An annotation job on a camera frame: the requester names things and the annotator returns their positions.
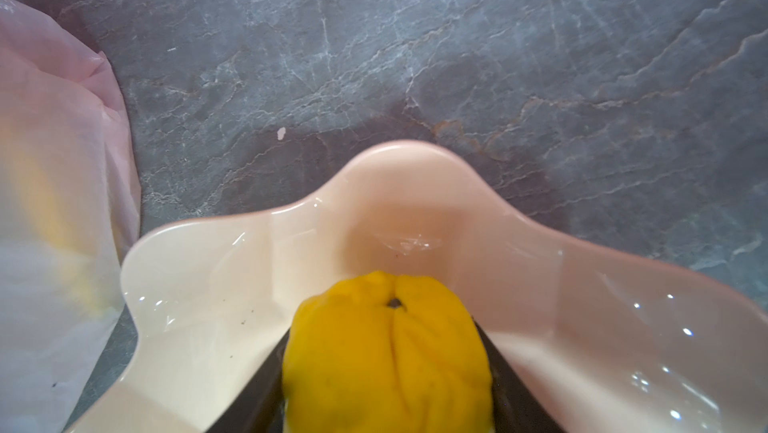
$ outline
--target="white plastic bag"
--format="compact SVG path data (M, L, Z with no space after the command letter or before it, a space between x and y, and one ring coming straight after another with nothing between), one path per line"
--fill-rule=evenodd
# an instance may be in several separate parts
M0 431L64 427L123 308L139 199L104 54L0 0Z

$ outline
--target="marble countertop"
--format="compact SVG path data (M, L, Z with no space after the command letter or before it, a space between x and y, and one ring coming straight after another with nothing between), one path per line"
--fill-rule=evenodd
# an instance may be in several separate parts
M768 0L20 1L113 64L144 232L413 138L545 225L768 309ZM73 419L135 342L124 313Z

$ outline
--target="plastic bag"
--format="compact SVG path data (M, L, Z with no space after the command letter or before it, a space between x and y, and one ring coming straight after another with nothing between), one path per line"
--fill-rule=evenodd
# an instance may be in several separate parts
M64 427L123 308L139 201L104 54L0 0L0 431Z

